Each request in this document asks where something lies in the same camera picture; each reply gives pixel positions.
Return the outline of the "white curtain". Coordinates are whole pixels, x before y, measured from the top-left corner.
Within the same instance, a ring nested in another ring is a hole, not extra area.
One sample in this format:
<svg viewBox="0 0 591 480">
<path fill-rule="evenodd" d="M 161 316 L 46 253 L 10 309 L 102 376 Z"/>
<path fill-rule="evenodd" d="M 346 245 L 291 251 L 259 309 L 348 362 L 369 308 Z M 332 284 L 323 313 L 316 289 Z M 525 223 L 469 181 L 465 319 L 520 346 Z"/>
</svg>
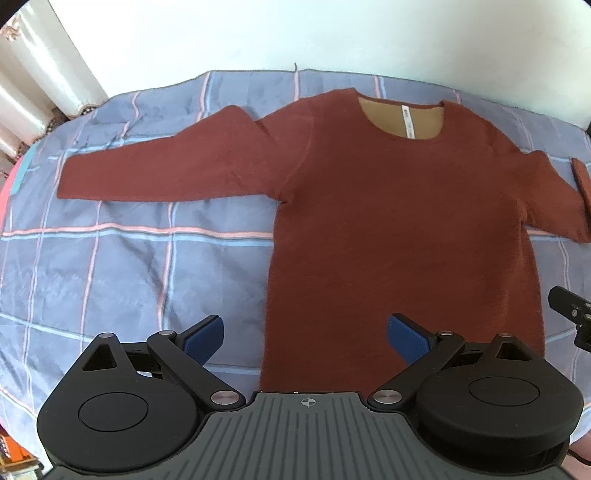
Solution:
<svg viewBox="0 0 591 480">
<path fill-rule="evenodd" d="M 1 158 L 107 100 L 48 1 L 1 3 Z"/>
</svg>

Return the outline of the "blue plaid bed sheet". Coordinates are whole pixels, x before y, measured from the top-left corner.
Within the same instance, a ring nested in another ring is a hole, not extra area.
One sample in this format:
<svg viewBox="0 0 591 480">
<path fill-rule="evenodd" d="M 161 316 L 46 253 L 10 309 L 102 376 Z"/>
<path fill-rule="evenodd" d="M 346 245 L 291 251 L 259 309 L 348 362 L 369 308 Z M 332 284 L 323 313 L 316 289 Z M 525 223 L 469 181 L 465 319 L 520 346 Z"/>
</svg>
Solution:
<svg viewBox="0 0 591 480">
<path fill-rule="evenodd" d="M 64 162 L 173 134 L 231 104 L 260 117 L 301 96 L 348 87 L 377 98 L 465 105 L 523 149 L 546 152 L 565 179 L 570 158 L 590 158 L 589 137 L 569 123 L 388 77 L 213 71 L 113 97 L 33 145 L 1 193 L 1 423 L 18 442 L 35 447 L 43 402 L 101 332 L 141 341 L 217 313 L 225 339 L 209 368 L 246 393 L 259 381 L 276 203 L 61 201 L 55 191 Z"/>
</svg>

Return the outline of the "maroon knit sweater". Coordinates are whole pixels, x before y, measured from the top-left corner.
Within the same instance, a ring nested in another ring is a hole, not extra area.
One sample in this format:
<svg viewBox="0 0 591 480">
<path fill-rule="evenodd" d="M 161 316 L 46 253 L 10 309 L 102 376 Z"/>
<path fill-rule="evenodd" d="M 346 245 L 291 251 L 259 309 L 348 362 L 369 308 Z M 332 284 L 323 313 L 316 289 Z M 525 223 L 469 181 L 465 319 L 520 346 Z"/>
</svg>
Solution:
<svg viewBox="0 0 591 480">
<path fill-rule="evenodd" d="M 259 120 L 229 106 L 174 136 L 69 158 L 61 199 L 185 202 L 264 195 L 279 207 L 266 300 L 264 391 L 370 393 L 404 364 L 401 313 L 473 342 L 544 349 L 528 229 L 586 243 L 590 176 L 450 102 L 411 110 L 333 90 Z"/>
</svg>

